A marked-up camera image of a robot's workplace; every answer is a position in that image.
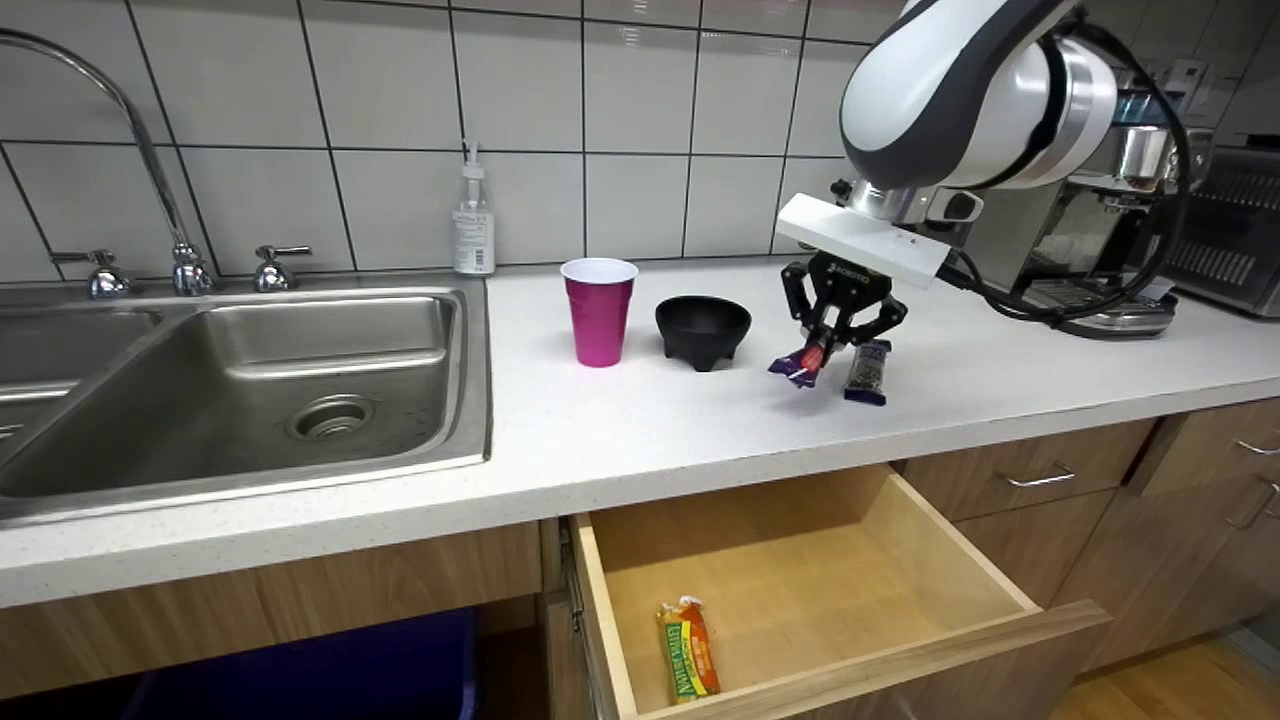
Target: soap dispenser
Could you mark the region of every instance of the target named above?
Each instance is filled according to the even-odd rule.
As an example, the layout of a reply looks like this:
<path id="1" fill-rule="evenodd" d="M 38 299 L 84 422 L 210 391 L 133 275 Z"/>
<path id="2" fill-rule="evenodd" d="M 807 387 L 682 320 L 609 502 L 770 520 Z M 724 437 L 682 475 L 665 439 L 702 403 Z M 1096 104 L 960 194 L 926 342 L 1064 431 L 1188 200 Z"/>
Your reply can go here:
<path id="1" fill-rule="evenodd" d="M 496 243 L 491 243 L 491 214 L 482 200 L 482 169 L 474 146 L 467 146 L 464 163 L 464 200 L 451 214 L 451 272 L 459 275 L 491 275 Z"/>

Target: tile backsplash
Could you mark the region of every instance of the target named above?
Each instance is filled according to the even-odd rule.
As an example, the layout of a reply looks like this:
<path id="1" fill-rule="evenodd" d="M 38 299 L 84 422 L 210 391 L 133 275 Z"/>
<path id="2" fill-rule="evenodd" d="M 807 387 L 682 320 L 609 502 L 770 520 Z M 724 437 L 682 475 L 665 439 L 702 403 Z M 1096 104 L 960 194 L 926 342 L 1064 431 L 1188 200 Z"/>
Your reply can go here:
<path id="1" fill-rule="evenodd" d="M 1203 59 L 1216 123 L 1269 0 L 1096 0 L 1152 68 Z M 445 267 L 459 146 L 478 146 L 499 265 L 579 252 L 793 252 L 770 216 L 848 177 L 836 104 L 899 0 L 5 0 L 0 26 L 99 63 L 159 139 L 219 272 Z M 74 281 L 50 252 L 166 272 L 122 118 L 0 48 L 0 286 Z"/>

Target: blue bin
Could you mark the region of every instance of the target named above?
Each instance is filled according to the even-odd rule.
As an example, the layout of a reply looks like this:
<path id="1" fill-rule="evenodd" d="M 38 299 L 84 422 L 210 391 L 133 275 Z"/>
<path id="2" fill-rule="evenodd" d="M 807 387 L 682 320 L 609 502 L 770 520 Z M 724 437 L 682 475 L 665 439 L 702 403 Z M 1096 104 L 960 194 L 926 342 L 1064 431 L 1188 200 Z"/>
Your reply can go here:
<path id="1" fill-rule="evenodd" d="M 133 720 L 473 720 L 473 614 L 420 618 L 262 653 L 164 670 Z"/>

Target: pink cup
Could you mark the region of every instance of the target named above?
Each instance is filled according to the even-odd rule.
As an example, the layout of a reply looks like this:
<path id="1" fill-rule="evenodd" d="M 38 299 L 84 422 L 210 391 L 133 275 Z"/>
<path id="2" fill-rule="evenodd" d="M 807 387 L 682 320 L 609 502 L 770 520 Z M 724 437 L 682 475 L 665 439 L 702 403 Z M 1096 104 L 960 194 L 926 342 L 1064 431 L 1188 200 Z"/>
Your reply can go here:
<path id="1" fill-rule="evenodd" d="M 622 357 L 634 265 L 616 255 L 579 255 L 559 265 L 559 275 L 573 312 L 576 360 L 586 370 L 616 363 Z"/>

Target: wooden cabinet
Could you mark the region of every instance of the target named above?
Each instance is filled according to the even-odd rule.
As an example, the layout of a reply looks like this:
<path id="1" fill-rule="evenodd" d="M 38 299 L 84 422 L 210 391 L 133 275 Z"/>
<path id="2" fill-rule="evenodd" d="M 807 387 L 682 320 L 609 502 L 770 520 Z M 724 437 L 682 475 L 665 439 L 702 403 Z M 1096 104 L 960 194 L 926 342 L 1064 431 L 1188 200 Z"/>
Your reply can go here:
<path id="1" fill-rule="evenodd" d="M 1152 424 L 907 462 L 905 475 L 1036 606 L 1050 606 Z"/>
<path id="2" fill-rule="evenodd" d="M 1232 628 L 1280 606 L 1280 403 L 1158 424 L 1064 596 L 1114 622 L 1088 670 Z"/>
<path id="3" fill-rule="evenodd" d="M 539 592 L 513 526 L 0 614 L 0 699 Z"/>
<path id="4" fill-rule="evenodd" d="M 1105 626 L 1036 607 L 886 467 L 579 515 L 576 576 L 605 718 L 954 718 L 1010 679 L 1046 718 Z M 724 693 L 673 707 L 677 596 L 702 602 Z"/>

